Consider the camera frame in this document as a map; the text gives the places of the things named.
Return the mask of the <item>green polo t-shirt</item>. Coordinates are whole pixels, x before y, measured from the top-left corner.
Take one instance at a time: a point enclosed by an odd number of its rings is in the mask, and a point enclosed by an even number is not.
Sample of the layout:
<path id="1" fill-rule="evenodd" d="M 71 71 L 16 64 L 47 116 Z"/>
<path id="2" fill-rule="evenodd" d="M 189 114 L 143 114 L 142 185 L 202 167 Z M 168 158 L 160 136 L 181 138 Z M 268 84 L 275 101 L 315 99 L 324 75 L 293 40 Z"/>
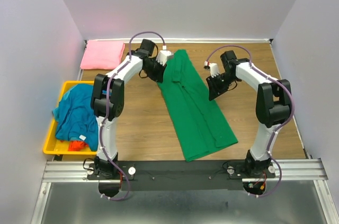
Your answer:
<path id="1" fill-rule="evenodd" d="M 223 112 L 199 76 L 186 50 L 167 63 L 158 84 L 187 162 L 238 142 Z"/>

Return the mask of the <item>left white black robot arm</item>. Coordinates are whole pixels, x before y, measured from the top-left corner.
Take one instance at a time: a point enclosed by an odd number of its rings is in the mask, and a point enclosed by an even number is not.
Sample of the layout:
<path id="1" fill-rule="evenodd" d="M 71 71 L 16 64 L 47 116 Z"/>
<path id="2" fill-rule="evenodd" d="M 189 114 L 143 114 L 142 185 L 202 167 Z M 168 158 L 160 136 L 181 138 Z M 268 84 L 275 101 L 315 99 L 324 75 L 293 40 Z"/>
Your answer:
<path id="1" fill-rule="evenodd" d="M 143 39 L 136 50 L 129 50 L 125 60 L 111 72 L 95 77 L 91 98 L 91 108 L 96 116 L 99 139 L 94 158 L 97 175 L 111 179 L 118 173 L 116 146 L 117 119 L 124 108 L 124 88 L 134 75 L 142 71 L 156 83 L 163 81 L 167 62 L 173 53 L 163 43 L 159 49 L 156 43 Z"/>

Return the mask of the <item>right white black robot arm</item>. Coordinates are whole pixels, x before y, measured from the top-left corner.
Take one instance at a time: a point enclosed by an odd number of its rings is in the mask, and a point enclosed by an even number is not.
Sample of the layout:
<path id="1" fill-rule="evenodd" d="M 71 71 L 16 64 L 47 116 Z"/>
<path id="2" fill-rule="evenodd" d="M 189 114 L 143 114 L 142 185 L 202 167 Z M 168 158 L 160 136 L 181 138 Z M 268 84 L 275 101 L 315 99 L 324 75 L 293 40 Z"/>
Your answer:
<path id="1" fill-rule="evenodd" d="M 257 135 L 245 160 L 234 166 L 235 171 L 248 177 L 256 177 L 269 169 L 277 135 L 294 115 L 290 82 L 286 79 L 278 80 L 262 72 L 249 58 L 238 59 L 232 50 L 224 52 L 220 60 L 225 70 L 223 73 L 216 63 L 209 60 L 204 62 L 204 68 L 210 72 L 206 79 L 209 100 L 229 91 L 232 83 L 241 81 L 256 90 Z"/>

